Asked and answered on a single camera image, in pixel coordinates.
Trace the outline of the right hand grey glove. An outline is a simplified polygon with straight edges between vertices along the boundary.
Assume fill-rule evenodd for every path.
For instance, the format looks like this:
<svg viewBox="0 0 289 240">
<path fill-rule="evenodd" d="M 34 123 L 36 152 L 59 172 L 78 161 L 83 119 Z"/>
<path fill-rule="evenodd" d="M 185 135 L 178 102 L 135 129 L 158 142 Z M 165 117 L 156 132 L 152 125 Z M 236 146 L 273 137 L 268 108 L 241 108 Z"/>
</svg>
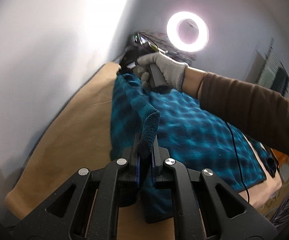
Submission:
<svg viewBox="0 0 289 240">
<path fill-rule="evenodd" d="M 146 71 L 146 66 L 150 64 L 157 65 L 170 89 L 176 89 L 178 92 L 183 91 L 185 70 L 189 67 L 187 63 L 175 61 L 160 52 L 140 56 L 136 60 L 136 66 L 133 70 L 140 79 L 142 87 L 147 90 L 150 89 L 149 79 L 151 75 Z"/>
</svg>

